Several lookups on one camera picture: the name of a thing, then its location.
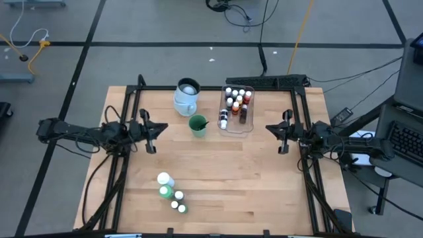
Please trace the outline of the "black power adapter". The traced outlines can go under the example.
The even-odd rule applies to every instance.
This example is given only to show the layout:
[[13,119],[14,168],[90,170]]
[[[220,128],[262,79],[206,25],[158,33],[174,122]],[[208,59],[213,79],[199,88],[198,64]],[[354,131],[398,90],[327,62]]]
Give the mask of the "black power adapter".
[[348,108],[343,108],[338,114],[333,116],[330,119],[330,125],[334,128],[335,126],[340,126],[347,121],[354,113]]

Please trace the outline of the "black perforated box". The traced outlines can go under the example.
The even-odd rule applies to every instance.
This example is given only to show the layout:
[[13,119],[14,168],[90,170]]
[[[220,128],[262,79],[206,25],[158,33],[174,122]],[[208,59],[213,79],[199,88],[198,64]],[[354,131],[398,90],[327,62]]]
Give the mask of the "black perforated box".
[[258,88],[291,88],[310,87],[310,80],[306,75],[277,75],[260,77],[228,77],[225,81],[228,85],[245,85]]

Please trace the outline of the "dark grey desk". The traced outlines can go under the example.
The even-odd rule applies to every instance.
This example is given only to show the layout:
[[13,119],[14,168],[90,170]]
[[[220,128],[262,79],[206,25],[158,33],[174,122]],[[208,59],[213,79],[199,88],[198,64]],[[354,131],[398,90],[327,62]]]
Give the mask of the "dark grey desk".
[[[423,118],[397,108],[394,105],[393,97],[389,97],[368,113],[353,118],[338,126],[342,128],[339,131],[339,134],[341,136],[350,136],[374,120],[378,120],[375,135],[383,138],[387,136],[387,133],[389,132],[389,125],[394,120],[423,132]],[[375,193],[377,195],[377,203],[375,206],[368,208],[369,213],[380,216],[383,215],[385,203],[387,201],[386,195],[389,187],[389,181],[392,179],[402,178],[423,188],[423,167],[419,167],[398,155],[390,161],[376,160],[373,158],[369,161],[371,166],[351,164],[346,169],[359,181],[364,183],[368,182],[379,188],[379,191]],[[374,171],[374,167],[379,167],[388,171],[392,173],[393,176],[389,178],[382,177]]]

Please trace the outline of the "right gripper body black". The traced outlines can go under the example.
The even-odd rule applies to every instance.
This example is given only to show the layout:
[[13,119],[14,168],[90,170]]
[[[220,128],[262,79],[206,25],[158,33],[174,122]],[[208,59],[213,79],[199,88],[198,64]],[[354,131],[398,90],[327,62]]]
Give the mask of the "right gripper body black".
[[296,122],[291,124],[290,120],[293,118],[293,110],[286,110],[282,114],[283,121],[280,123],[278,131],[281,133],[281,146],[278,148],[279,154],[287,154],[289,152],[288,140],[297,141],[302,138],[305,130],[303,124]]

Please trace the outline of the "green plastic cup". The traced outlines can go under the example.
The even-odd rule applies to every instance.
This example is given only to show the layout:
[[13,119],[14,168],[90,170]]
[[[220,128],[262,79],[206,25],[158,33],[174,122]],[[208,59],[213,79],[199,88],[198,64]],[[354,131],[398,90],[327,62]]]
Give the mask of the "green plastic cup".
[[193,115],[189,121],[188,126],[193,135],[197,138],[204,137],[206,134],[207,119],[202,115]]

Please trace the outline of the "clear plastic bin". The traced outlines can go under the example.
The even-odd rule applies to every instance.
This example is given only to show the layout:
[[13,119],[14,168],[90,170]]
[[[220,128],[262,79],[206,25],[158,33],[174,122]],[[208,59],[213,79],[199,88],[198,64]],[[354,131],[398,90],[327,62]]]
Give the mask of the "clear plastic bin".
[[227,124],[227,129],[226,130],[222,130],[219,127],[219,115],[218,115],[218,120],[217,120],[217,125],[218,128],[221,132],[222,135],[225,136],[233,136],[233,137],[240,137],[240,138],[245,138],[247,137],[248,133],[252,132],[254,129],[254,89],[250,86],[245,86],[245,85],[225,85],[222,87],[221,90],[221,98],[220,98],[220,102],[219,102],[219,112],[221,109],[226,109],[226,99],[225,99],[225,88],[226,87],[231,87],[232,91],[233,90],[238,90],[240,91],[241,89],[244,89],[245,92],[246,91],[251,91],[252,92],[252,98],[248,104],[248,114],[247,114],[247,121],[246,124],[240,124],[239,123],[239,117],[240,117],[240,109],[243,105],[240,105],[240,109],[239,109],[239,113],[238,115],[232,115],[231,111],[228,111],[228,124]]

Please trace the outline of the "grey cart base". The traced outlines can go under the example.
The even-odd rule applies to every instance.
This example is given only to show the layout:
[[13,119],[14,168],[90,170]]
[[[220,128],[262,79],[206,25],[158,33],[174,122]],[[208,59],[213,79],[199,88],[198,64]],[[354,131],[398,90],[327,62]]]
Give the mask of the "grey cart base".
[[33,83],[34,76],[30,73],[0,73],[0,83]]
[[67,6],[64,0],[2,0],[2,2],[10,7],[21,7],[26,5],[31,7],[36,5],[59,5],[61,7]]

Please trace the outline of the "black keyboard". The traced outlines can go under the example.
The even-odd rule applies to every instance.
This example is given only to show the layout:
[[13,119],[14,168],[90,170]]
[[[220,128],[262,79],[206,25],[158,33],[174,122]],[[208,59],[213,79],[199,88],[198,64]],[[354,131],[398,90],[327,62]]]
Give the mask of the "black keyboard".
[[423,132],[399,121],[389,125],[387,140],[391,142],[396,155],[423,167]]

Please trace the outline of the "white printed box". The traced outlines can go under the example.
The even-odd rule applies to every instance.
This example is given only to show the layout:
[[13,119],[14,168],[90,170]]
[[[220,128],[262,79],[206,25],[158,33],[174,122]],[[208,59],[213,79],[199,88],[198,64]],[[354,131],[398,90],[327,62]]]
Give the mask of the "white printed box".
[[[351,137],[353,137],[353,138],[360,138],[360,137],[370,138],[374,135],[375,135],[375,132],[358,130],[357,132],[354,132],[351,135]],[[369,155],[352,153],[351,157],[352,157],[352,159],[357,159],[356,162],[353,162],[354,165],[371,166],[371,163],[369,161],[369,158],[370,158]]]

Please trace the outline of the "white tilted pitcher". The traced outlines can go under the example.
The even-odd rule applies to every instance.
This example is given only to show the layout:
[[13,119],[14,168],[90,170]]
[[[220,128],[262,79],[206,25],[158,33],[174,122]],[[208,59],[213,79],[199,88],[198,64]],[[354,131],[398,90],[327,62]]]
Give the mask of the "white tilted pitcher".
[[182,116],[192,116],[197,110],[200,84],[192,78],[182,78],[174,92],[174,109]]

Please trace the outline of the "white round object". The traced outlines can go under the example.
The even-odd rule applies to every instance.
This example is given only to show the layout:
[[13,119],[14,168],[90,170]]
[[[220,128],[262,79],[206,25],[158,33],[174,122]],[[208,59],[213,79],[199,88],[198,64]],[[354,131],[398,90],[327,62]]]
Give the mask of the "white round object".
[[374,171],[375,171],[378,175],[380,175],[380,176],[382,176],[382,177],[385,177],[385,178],[389,178],[389,177],[393,176],[393,174],[392,174],[392,173],[390,173],[390,172],[388,172],[388,171],[385,171],[385,170],[383,170],[383,169],[381,169],[381,168],[379,168],[379,167],[374,167]]

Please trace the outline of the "large display monitor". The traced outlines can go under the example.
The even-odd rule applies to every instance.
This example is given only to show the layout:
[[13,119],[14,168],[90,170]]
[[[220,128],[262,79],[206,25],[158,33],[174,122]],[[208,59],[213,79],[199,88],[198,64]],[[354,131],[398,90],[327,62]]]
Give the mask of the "large display monitor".
[[410,47],[414,48],[413,62],[423,65],[423,32],[412,41]]

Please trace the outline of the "large green paint bottle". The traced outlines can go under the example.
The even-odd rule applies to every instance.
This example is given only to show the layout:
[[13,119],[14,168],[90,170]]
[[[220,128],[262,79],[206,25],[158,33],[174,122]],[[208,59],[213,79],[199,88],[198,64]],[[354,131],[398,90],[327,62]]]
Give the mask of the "large green paint bottle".
[[169,185],[163,185],[159,188],[159,194],[162,198],[172,200],[174,198],[174,190]]

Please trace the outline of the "large white paint bottle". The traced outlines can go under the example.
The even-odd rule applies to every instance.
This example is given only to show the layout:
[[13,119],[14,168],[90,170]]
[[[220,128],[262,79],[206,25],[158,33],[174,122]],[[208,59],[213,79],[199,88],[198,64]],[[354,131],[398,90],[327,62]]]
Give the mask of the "large white paint bottle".
[[161,185],[169,185],[170,187],[174,187],[175,184],[174,179],[166,172],[157,175],[157,182]]

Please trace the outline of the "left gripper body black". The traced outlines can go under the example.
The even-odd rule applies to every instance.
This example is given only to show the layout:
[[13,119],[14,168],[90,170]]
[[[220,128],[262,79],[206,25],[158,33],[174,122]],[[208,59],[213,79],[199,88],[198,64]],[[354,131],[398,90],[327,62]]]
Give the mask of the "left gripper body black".
[[130,122],[130,135],[135,142],[146,140],[146,152],[150,154],[155,154],[157,152],[156,147],[153,145],[153,140],[150,138],[150,129],[147,127],[148,122],[150,121],[150,116],[148,111],[145,109],[139,110],[142,123],[132,120]]

